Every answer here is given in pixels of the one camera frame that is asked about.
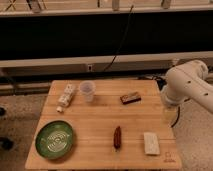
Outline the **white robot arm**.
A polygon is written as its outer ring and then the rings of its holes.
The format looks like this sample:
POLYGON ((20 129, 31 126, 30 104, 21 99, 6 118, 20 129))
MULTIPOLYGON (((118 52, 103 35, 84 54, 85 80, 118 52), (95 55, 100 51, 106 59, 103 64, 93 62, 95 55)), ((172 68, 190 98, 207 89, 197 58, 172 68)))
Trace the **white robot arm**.
POLYGON ((185 98, 193 99, 213 114, 213 86, 205 81, 207 76, 208 67, 201 60, 192 60, 177 65, 166 72, 166 84, 160 91, 160 96, 164 111, 176 114, 176 120, 170 120, 172 127, 179 120, 179 106, 185 98))

